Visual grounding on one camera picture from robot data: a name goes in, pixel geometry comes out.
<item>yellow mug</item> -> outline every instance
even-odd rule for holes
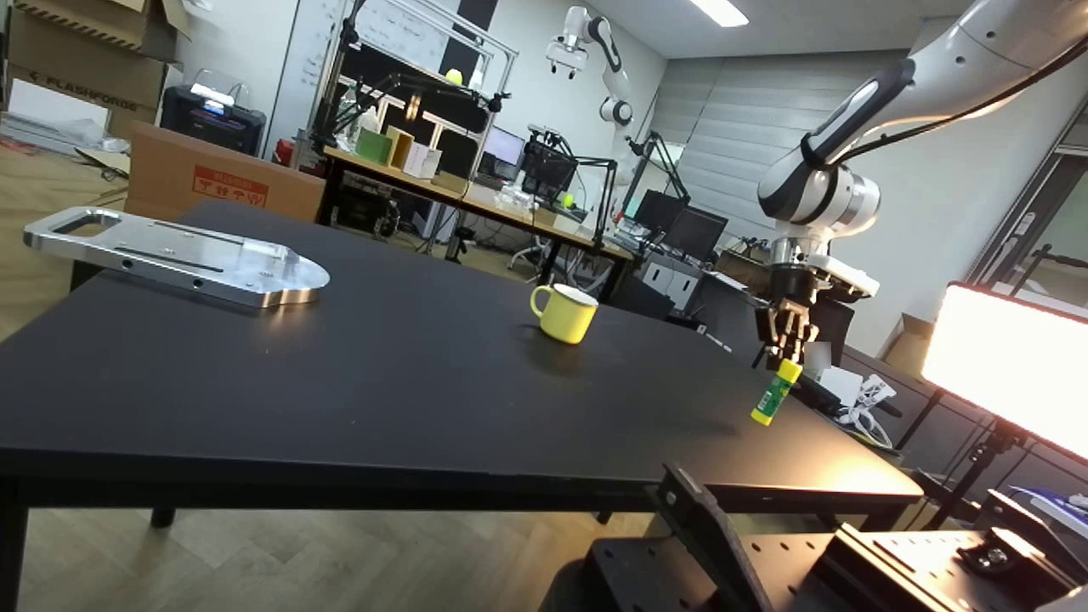
[[[597,312],[597,298],[574,289],[574,285],[538,285],[530,297],[530,309],[541,321],[541,331],[562,345],[582,345],[589,332],[592,318]]]

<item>cardboard box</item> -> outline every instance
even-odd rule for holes
[[[241,158],[205,140],[139,127],[132,134],[132,215],[184,218],[205,202],[236,202],[281,218],[313,220],[327,181]]]
[[[94,97],[94,93],[69,88],[65,81],[54,81],[54,79],[45,79],[45,76],[22,72],[22,70],[9,70],[9,79],[22,79],[22,81],[34,81],[34,85],[45,85],[45,88],[54,88],[54,93],[105,106],[109,110],[109,136],[132,140],[137,127],[154,127],[156,123],[156,106],[112,101],[112,100]]]
[[[167,9],[164,0],[148,0],[141,9],[112,0],[15,0],[15,6],[132,54],[174,59],[174,23],[167,13],[177,13],[177,6]]]
[[[882,349],[882,363],[904,379],[921,382],[927,339],[931,339],[931,323],[904,312],[896,336]]]
[[[112,0],[112,4],[119,4],[119,6],[124,6],[124,9],[137,9],[137,13],[145,9],[145,0]]]
[[[167,79],[167,60],[109,47],[28,9],[9,13],[9,64],[34,81],[132,110],[156,110]]]

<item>small green object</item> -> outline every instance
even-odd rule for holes
[[[360,136],[353,144],[353,152],[364,158],[364,160],[383,165],[388,160],[388,145],[391,145],[388,136],[360,130]]]
[[[758,425],[772,425],[783,403],[788,397],[792,385],[802,379],[802,363],[796,362],[783,362],[775,382],[767,385],[767,391],[762,391],[751,423]]]

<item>ceiling light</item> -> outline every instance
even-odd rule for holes
[[[749,17],[731,0],[690,0],[700,6],[717,29],[743,29]]]

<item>computer monitor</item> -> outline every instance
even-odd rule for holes
[[[557,194],[564,194],[578,173],[578,160],[572,152],[562,152],[541,140],[530,140],[520,158],[523,170],[523,194],[534,194],[545,203],[554,203]]]
[[[514,181],[523,158],[523,140],[491,127],[481,140],[479,173]]]
[[[714,261],[717,251],[717,238],[723,230],[723,218],[717,215],[708,215],[708,210],[695,210],[695,209],[682,209],[674,224],[665,228],[665,244],[682,251],[682,254],[693,254],[700,261]]]
[[[634,224],[643,224],[651,238],[665,236],[686,203],[664,192],[644,192],[634,210]]]
[[[440,130],[438,151],[440,151],[440,160],[438,160],[440,173],[453,173],[453,177],[470,177],[472,173],[472,160],[474,160],[474,151],[479,151],[474,140],[470,140],[463,134],[453,134],[453,130]]]

